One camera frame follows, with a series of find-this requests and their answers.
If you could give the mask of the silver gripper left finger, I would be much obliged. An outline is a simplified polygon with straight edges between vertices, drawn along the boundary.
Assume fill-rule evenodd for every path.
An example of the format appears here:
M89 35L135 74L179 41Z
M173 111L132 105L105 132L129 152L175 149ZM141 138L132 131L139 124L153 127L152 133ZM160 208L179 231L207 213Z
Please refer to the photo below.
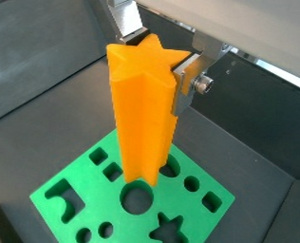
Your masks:
M137 4L133 0L107 0L116 40L124 45L137 45L149 30L143 26Z

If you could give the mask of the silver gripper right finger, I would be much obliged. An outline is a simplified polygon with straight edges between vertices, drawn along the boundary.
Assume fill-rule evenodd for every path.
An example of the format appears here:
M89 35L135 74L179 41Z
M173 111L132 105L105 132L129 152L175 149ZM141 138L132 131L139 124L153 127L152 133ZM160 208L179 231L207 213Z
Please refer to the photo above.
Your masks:
M195 51L171 69L176 81L171 107L173 116L179 116L188 107L195 92L203 95L210 91L212 78L207 70L232 48L200 31L193 32L191 45Z

